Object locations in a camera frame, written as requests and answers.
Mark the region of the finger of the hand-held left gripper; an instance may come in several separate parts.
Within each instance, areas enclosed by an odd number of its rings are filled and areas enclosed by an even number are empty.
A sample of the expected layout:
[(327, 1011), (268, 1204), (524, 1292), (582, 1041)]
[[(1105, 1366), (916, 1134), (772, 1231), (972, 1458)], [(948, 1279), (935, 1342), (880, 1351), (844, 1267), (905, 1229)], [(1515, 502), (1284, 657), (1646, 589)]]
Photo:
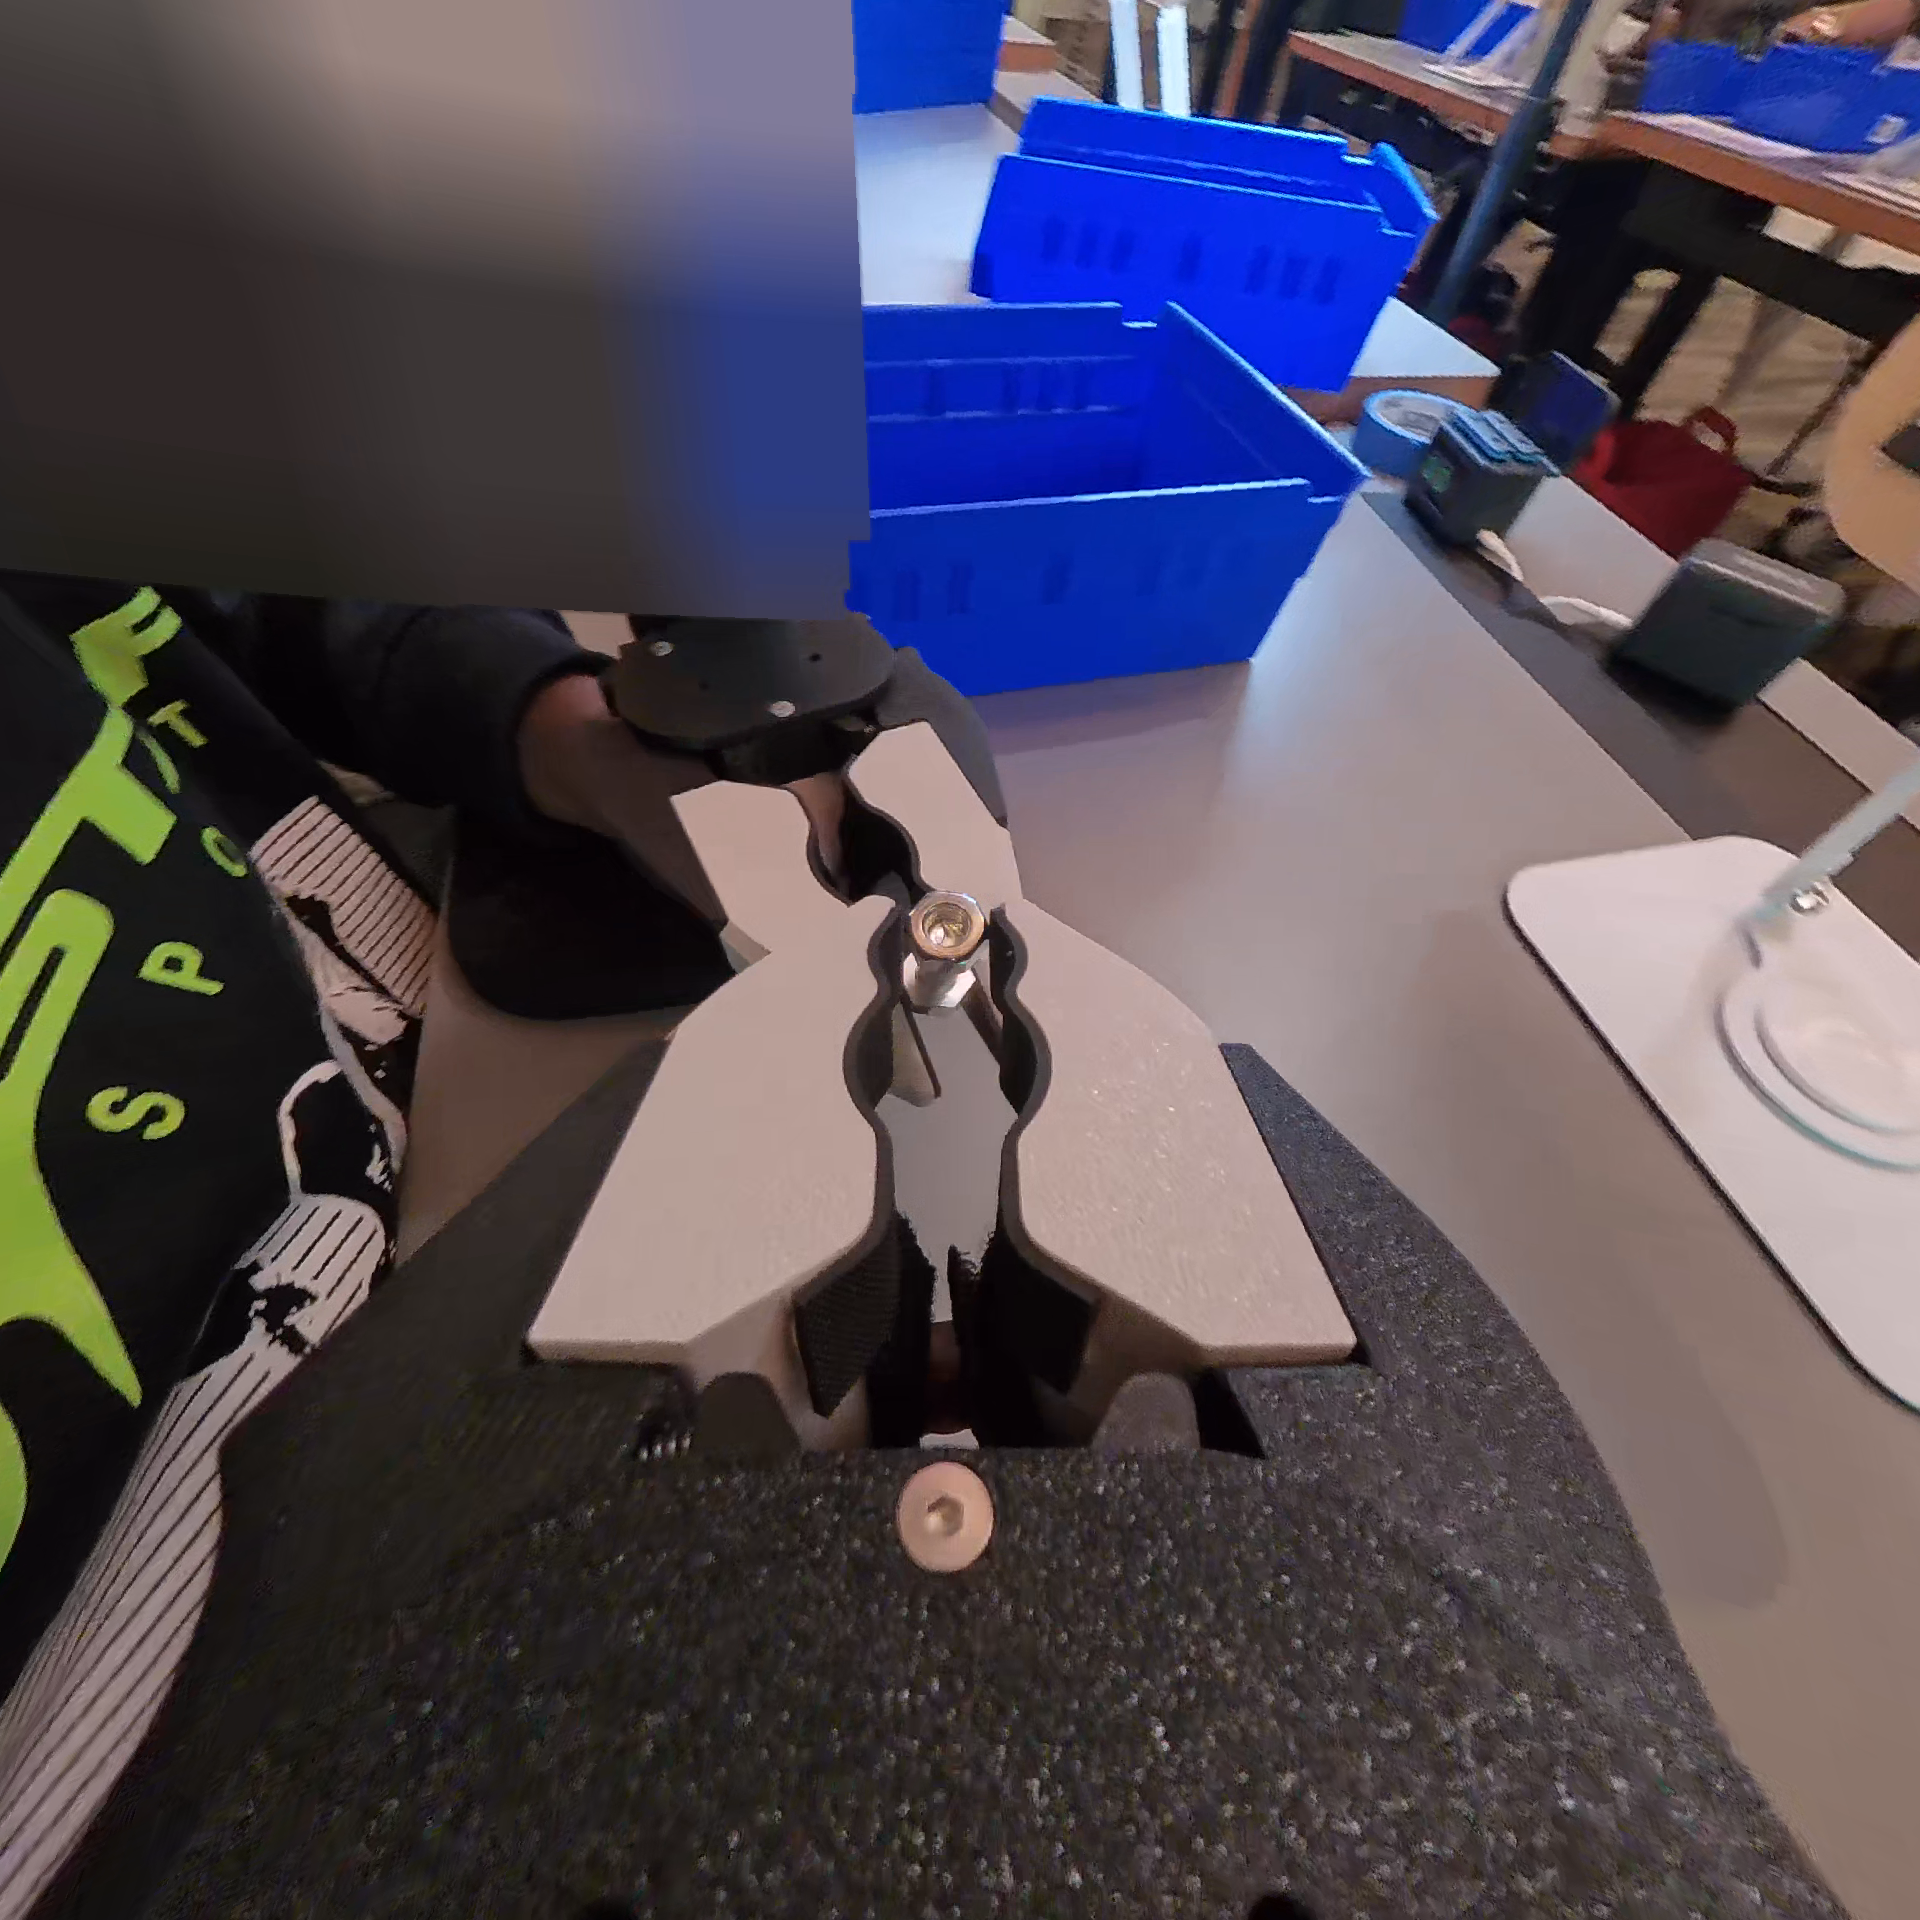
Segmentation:
[(1013, 835), (932, 724), (876, 734), (839, 781), (846, 900), (966, 895), (987, 922), (1023, 898)]
[(664, 1106), (876, 1105), (939, 1094), (918, 1041), (896, 1035), (905, 906), (844, 895), (815, 874), (815, 831), (776, 786), (720, 781), (675, 803), (745, 966), (662, 1059)]

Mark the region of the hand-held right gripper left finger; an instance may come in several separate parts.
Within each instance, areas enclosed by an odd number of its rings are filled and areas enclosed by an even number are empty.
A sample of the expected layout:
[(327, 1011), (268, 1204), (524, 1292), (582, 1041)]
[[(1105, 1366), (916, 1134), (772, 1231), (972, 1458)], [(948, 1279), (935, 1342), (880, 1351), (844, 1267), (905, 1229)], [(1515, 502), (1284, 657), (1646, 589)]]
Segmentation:
[(829, 906), (675, 1030), (525, 1339), (541, 1361), (756, 1377), (867, 1419), (896, 1330), (897, 906)]

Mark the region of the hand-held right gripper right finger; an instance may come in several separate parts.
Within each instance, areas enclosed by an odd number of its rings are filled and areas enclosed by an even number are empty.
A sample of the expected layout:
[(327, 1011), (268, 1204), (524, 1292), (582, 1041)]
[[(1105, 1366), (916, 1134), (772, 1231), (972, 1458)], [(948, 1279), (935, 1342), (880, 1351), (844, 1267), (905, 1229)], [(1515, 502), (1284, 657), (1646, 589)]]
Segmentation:
[(991, 1357), (1041, 1426), (1141, 1377), (1356, 1361), (1233, 1069), (1177, 995), (1032, 902), (991, 918), (1001, 1090)]

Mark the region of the short steel hex bolt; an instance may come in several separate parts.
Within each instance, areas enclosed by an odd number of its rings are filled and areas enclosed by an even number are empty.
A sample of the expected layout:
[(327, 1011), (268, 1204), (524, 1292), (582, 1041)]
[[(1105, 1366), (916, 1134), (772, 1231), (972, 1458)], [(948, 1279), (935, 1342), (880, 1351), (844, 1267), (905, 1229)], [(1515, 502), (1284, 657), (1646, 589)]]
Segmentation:
[(987, 942), (964, 966), (927, 966), (918, 963), (908, 942), (908, 917), (902, 923), (902, 997), (915, 1013), (948, 1013), (958, 1007), (976, 985), (976, 959)]

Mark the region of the blue plastic bin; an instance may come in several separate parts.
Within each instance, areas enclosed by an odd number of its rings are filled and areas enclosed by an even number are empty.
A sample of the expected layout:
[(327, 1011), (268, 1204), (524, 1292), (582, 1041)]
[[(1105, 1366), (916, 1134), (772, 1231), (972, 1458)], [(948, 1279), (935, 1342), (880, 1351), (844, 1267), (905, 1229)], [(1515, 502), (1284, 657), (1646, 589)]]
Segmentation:
[(868, 305), (848, 607), (958, 690), (1246, 663), (1364, 468), (1177, 305)]
[(852, 114), (987, 105), (1005, 3), (852, 3)]
[(1041, 99), (997, 163), (968, 290), (1177, 305), (1276, 386), (1335, 393), (1432, 223), (1388, 145)]

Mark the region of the person's left forearm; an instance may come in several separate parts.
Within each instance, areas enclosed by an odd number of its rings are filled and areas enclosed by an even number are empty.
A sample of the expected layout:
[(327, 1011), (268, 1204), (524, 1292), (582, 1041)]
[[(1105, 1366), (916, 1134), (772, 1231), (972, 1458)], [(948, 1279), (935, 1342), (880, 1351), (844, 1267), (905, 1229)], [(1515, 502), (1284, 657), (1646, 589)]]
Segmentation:
[(261, 595), (247, 617), (247, 682), (324, 762), (495, 825), (589, 822), (571, 786), (616, 730), (558, 614)]

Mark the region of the person's left hand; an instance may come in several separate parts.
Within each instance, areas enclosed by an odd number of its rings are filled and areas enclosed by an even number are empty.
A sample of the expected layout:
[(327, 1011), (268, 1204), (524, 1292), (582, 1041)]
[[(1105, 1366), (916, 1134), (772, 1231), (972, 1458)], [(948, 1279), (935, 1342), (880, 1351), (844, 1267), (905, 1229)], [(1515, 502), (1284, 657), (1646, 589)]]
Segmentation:
[(651, 884), (720, 927), (726, 909), (677, 813), (677, 797), (717, 779), (702, 756), (639, 739), (589, 673), (539, 689), (515, 735), (519, 779), (547, 820), (608, 838)]

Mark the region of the black wrist rest pad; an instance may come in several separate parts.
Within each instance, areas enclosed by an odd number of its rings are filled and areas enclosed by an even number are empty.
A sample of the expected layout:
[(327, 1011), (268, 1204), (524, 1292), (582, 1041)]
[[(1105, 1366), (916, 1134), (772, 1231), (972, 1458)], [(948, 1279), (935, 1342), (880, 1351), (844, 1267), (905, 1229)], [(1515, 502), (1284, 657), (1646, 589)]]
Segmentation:
[(452, 964), (505, 1018), (669, 1013), (734, 975), (710, 923), (580, 827), (519, 831), (456, 815), (440, 906)]

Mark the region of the blue tape roll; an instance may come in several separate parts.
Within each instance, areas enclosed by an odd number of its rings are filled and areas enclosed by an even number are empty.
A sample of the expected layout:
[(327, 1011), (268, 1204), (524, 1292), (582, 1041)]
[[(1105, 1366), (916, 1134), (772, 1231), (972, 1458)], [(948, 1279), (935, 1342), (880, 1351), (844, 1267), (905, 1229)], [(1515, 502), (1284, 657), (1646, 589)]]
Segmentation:
[(1373, 391), (1353, 423), (1350, 453), (1388, 479), (1406, 482), (1424, 462), (1437, 433), (1467, 411), (1465, 403), (1429, 391)]

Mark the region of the person's printed black shirt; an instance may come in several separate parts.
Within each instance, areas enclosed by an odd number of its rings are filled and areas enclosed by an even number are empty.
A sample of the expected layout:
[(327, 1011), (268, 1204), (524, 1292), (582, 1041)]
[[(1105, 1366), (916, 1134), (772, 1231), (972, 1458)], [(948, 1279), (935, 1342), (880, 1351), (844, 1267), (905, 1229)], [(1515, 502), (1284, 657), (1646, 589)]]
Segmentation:
[(432, 909), (153, 587), (5, 575), (3, 1910), (201, 1622), (232, 1430), (392, 1265)]

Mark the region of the black battery charger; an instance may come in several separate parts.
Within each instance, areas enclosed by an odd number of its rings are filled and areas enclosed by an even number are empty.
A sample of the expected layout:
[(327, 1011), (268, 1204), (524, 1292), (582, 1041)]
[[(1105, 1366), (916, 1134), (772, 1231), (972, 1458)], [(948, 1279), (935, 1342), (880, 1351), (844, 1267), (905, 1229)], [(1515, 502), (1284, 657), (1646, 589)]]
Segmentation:
[(1403, 489), (1408, 515), (1441, 546), (1504, 539), (1558, 463), (1512, 418), (1465, 411), (1441, 420)]

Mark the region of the dark grey case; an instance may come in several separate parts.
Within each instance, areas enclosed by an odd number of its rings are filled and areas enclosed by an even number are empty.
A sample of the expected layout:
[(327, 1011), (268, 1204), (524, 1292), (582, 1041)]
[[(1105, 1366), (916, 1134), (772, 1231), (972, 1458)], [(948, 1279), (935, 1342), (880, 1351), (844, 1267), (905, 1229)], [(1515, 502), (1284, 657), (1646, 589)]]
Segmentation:
[(1739, 545), (1708, 539), (1672, 569), (1605, 653), (1623, 683), (1700, 710), (1752, 703), (1823, 643), (1845, 612), (1835, 583)]

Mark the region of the red bag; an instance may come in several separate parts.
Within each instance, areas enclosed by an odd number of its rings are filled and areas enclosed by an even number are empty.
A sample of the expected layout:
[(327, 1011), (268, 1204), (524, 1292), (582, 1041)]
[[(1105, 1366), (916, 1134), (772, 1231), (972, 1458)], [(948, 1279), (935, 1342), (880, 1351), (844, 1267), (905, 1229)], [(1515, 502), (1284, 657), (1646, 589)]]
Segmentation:
[(1739, 460), (1736, 426), (1705, 405), (1681, 420), (1605, 426), (1573, 479), (1670, 559), (1713, 539), (1752, 489), (1752, 473)]

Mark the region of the wood-top desk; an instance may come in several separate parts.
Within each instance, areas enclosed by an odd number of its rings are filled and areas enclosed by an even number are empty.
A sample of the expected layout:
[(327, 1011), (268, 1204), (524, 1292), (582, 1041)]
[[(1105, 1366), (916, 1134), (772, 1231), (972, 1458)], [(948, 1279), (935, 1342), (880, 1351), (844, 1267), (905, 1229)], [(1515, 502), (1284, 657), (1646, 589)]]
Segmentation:
[[(1439, 55), (1403, 38), (1360, 33), (1292, 33), (1286, 75), (1331, 73), (1343, 84), (1412, 102), (1449, 129), (1492, 134), (1497, 145), (1552, 33), (1544, 6), (1508, 35), (1495, 55), (1471, 65), (1467, 53), (1484, 22), (1497, 14), (1500, 5), (1484, 6)], [(1542, 153), (1569, 163), (1640, 159), (1672, 178), (1702, 183), (1713, 194), (1763, 201), (1845, 237), (1904, 257), (1917, 250), (1912, 140), (1846, 166), (1843, 158), (1823, 153), (1735, 147), (1725, 132), (1689, 129), (1677, 116), (1605, 111), (1600, 105), (1573, 102), (1561, 89), (1537, 158)], [(1451, 246), (1425, 250), (1432, 260), (1429, 298)]]

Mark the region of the row of small blue bins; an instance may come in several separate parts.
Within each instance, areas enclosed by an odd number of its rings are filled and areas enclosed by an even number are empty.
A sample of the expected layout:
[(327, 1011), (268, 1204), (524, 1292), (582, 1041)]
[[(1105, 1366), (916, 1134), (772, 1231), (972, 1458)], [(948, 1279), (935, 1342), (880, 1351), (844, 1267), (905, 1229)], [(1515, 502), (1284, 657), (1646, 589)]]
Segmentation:
[[(1676, 118), (1795, 153), (1877, 155), (1915, 137), (1915, 5), (1879, 37), (1855, 5), (1587, 5), (1552, 111)], [(1515, 105), (1568, 5), (1406, 5), (1398, 37), (1429, 71)]]

